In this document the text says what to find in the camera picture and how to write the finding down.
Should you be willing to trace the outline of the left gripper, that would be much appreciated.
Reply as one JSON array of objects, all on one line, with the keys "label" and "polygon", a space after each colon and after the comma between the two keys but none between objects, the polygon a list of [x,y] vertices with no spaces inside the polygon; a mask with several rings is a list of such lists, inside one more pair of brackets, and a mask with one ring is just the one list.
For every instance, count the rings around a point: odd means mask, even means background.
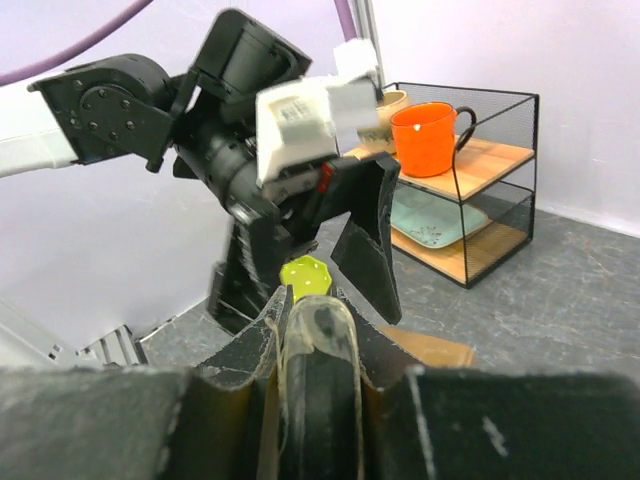
[{"label": "left gripper", "polygon": [[393,271],[391,207],[400,171],[388,153],[325,157],[257,184],[251,160],[227,181],[231,227],[207,311],[231,334],[253,322],[280,285],[291,250],[309,248],[321,225],[346,214],[331,258],[388,323],[402,317]]}]

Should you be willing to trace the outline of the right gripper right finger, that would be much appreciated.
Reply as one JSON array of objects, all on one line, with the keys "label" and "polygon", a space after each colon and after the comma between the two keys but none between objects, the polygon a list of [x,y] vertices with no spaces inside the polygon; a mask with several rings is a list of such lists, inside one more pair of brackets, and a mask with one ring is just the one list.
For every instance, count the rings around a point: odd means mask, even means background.
[{"label": "right gripper right finger", "polygon": [[635,479],[639,386],[612,372],[437,368],[351,308],[365,479]]}]

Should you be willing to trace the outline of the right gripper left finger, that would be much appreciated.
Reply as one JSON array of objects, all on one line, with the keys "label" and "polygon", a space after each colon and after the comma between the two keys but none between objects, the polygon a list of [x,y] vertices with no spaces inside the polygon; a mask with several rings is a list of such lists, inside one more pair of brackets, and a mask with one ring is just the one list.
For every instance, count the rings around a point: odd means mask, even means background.
[{"label": "right gripper left finger", "polygon": [[280,287],[259,317],[194,368],[5,368],[5,479],[274,479]]}]

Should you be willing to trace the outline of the brown cardboard express box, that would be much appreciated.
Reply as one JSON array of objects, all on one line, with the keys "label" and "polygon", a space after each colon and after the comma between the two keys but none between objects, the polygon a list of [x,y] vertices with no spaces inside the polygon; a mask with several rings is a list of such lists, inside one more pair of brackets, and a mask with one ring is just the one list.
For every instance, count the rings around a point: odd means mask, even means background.
[{"label": "brown cardboard express box", "polygon": [[474,350],[469,345],[394,326],[380,326],[379,329],[425,365],[446,368],[472,365]]}]

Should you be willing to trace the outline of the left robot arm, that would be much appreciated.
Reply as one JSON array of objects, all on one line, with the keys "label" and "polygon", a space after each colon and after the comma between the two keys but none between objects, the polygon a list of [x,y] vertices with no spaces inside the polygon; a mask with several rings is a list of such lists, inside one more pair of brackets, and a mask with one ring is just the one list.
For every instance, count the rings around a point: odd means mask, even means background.
[{"label": "left robot arm", "polygon": [[340,153],[343,128],[378,118],[382,92],[372,42],[334,51],[337,71],[311,77],[302,50],[242,10],[215,18],[194,61],[170,76],[121,54],[44,79],[28,92],[54,120],[1,142],[5,176],[136,155],[151,172],[176,152],[173,173],[197,179],[230,215],[209,314],[236,333],[281,285],[283,266],[315,250],[322,224],[347,223],[331,257],[391,324],[402,316],[393,272],[391,207],[400,167],[386,152]]}]

